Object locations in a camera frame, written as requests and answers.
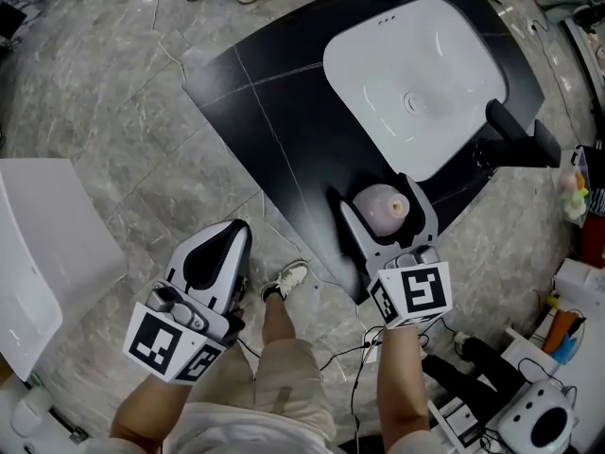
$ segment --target person's arm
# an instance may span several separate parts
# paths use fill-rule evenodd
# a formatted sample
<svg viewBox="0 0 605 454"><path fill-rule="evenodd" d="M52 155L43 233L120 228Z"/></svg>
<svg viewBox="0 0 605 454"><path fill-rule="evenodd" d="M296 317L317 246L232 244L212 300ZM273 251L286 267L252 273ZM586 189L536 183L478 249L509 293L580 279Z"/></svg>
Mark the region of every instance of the person's arm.
<svg viewBox="0 0 605 454"><path fill-rule="evenodd" d="M428 401L416 328L386 330L378 370L378 413L385 452L417 430L429 430Z"/></svg>
<svg viewBox="0 0 605 454"><path fill-rule="evenodd" d="M191 387L170 385L150 375L122 402L110 437L125 439L156 454L181 416Z"/></svg>

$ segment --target sink drain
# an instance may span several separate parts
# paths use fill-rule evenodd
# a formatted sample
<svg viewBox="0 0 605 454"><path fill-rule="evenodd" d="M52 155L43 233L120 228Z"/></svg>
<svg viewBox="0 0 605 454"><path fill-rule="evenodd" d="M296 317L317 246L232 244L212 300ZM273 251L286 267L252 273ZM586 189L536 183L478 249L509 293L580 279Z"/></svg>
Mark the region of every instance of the sink drain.
<svg viewBox="0 0 605 454"><path fill-rule="evenodd" d="M407 93L404 96L404 105L408 113L413 116L420 116L426 111L426 104L424 99L418 96L416 93Z"/></svg>

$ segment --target black faucet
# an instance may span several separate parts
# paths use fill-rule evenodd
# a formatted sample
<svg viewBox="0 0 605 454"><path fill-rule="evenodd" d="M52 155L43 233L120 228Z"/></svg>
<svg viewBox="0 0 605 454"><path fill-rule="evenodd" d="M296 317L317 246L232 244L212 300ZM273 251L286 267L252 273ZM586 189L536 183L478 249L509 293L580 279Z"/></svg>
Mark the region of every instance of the black faucet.
<svg viewBox="0 0 605 454"><path fill-rule="evenodd" d="M482 138L475 149L480 166L524 166L530 168L558 168L561 164L561 146L548 128L538 119L534 134L529 136L519 122L496 99L485 108L488 123L502 136L501 140Z"/></svg>

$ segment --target jeans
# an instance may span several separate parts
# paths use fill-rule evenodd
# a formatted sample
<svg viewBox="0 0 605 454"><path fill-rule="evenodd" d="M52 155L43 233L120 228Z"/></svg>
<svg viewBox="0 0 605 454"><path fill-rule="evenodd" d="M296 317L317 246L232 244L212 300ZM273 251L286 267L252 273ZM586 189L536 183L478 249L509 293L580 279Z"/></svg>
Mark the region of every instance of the jeans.
<svg viewBox="0 0 605 454"><path fill-rule="evenodd" d="M423 371L432 376L450 394L464 402L476 420L485 426L515 396L525 377L490 346L469 338L462 347L462 359L472 361L495 390L476 378L459 372L453 365L434 355L423 360Z"/></svg>

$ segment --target shorts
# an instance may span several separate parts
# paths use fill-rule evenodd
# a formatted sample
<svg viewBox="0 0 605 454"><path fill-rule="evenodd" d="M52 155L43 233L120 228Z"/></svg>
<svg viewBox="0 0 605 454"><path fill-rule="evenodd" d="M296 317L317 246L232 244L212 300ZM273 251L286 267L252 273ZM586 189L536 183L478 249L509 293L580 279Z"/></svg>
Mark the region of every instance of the shorts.
<svg viewBox="0 0 605 454"><path fill-rule="evenodd" d="M257 410L305 424L328 441L336 427L311 344L277 340L266 346L256 378L239 343L223 353L196 383L187 402Z"/></svg>

